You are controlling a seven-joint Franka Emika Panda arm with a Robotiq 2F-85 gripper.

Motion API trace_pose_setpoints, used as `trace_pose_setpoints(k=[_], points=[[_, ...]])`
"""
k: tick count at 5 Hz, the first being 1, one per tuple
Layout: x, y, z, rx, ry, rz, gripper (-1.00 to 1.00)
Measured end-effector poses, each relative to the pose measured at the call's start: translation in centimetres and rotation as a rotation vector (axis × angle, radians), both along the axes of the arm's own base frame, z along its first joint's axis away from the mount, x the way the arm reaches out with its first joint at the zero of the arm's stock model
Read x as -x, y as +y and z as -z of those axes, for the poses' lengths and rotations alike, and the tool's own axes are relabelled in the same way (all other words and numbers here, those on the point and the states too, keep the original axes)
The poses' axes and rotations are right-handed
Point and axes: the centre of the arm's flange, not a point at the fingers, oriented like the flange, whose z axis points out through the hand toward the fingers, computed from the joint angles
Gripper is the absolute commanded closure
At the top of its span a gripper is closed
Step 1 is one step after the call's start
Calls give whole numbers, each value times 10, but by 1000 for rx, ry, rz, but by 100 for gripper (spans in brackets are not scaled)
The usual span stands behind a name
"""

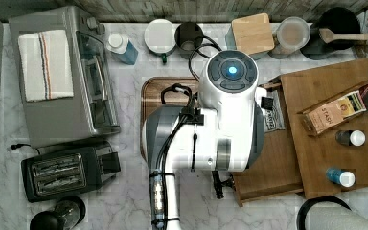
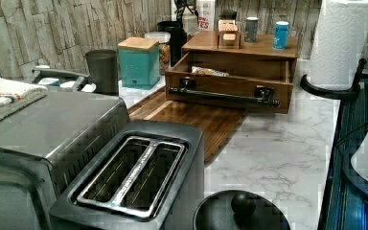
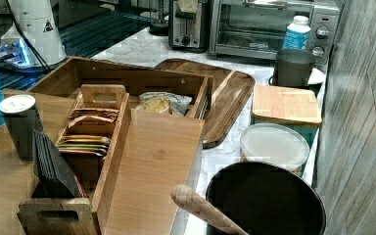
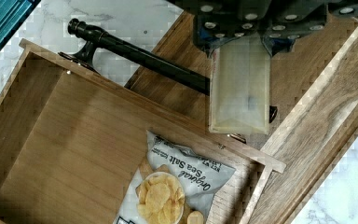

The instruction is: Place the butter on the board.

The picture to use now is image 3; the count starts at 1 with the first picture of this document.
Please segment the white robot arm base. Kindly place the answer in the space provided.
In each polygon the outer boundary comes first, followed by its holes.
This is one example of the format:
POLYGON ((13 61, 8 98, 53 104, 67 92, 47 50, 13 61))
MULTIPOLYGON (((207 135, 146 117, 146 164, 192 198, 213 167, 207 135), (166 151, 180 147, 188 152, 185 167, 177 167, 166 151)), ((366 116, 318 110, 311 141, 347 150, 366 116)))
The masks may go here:
POLYGON ((16 56, 7 62, 20 69, 53 66, 67 54, 55 25, 50 0, 6 0, 13 25, 1 37, 16 56))

